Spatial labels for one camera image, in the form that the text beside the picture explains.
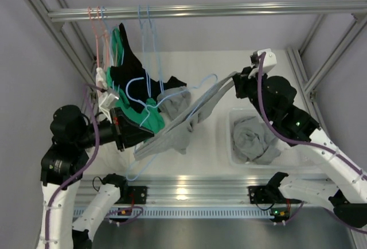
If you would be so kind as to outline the gray tank top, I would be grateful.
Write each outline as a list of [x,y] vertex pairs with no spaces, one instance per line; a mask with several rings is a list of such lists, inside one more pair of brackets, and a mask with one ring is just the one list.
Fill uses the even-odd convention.
[[163,130],[144,142],[134,153],[134,158],[140,161],[150,155],[160,154],[170,149],[185,154],[195,126],[212,114],[217,103],[234,86],[235,74],[237,73],[232,72],[213,85]]
[[243,117],[234,122],[233,149],[245,162],[269,165],[281,155],[276,147],[278,138],[258,117]]

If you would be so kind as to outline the light blue wire hanger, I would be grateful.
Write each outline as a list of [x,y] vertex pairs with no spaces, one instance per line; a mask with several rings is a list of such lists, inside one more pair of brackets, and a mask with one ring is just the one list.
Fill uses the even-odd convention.
[[146,46],[145,23],[146,23],[146,20],[142,18],[142,8],[140,5],[138,6],[138,20],[139,20],[139,27],[140,27],[140,32],[142,36],[142,53],[143,53],[142,65],[143,65],[143,68],[145,70],[145,75],[146,75],[147,94],[148,94],[148,97],[151,97],[151,80],[150,80],[150,75],[149,75],[149,65],[147,63],[147,56],[146,56],[146,51],[145,51],[145,46]]

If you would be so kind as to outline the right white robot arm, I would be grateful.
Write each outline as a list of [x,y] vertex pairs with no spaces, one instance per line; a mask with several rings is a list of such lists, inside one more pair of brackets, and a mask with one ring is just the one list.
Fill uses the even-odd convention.
[[277,172],[262,194],[273,203],[295,200],[322,207],[348,227],[366,226],[366,172],[331,141],[319,123],[294,105],[296,89],[281,76],[257,73],[252,68],[235,73],[236,97],[249,99],[271,134],[301,151],[329,184],[320,184],[286,172]]

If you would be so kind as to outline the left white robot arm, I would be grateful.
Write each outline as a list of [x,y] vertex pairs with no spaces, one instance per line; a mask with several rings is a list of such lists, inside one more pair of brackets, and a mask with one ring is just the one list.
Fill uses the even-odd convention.
[[92,248],[103,221],[113,223],[113,215],[123,215],[128,216],[128,223],[143,213],[147,187],[129,186],[124,176],[112,173],[101,179],[96,196],[82,215],[73,216],[83,173],[99,147],[113,142],[122,151],[154,135],[128,119],[120,108],[111,109],[109,115],[99,123],[75,105],[63,106],[53,114],[52,145],[41,160],[43,213],[38,248]]

